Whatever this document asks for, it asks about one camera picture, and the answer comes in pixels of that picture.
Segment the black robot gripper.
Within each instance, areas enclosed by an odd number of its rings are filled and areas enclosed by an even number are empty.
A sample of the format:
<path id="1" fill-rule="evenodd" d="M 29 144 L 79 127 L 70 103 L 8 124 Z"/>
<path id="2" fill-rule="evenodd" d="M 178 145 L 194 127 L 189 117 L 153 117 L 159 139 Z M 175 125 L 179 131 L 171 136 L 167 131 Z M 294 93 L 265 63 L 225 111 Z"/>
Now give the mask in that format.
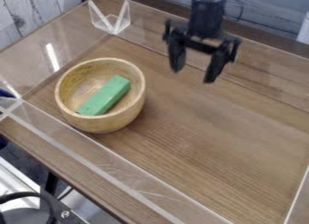
<path id="1" fill-rule="evenodd" d="M 214 83 L 227 62 L 234 62 L 241 39 L 225 36 L 222 22 L 226 0 L 191 0 L 187 22 L 166 19 L 163 41 L 167 43 L 169 63 L 178 73 L 186 61 L 186 48 L 211 54 L 203 84 Z"/>

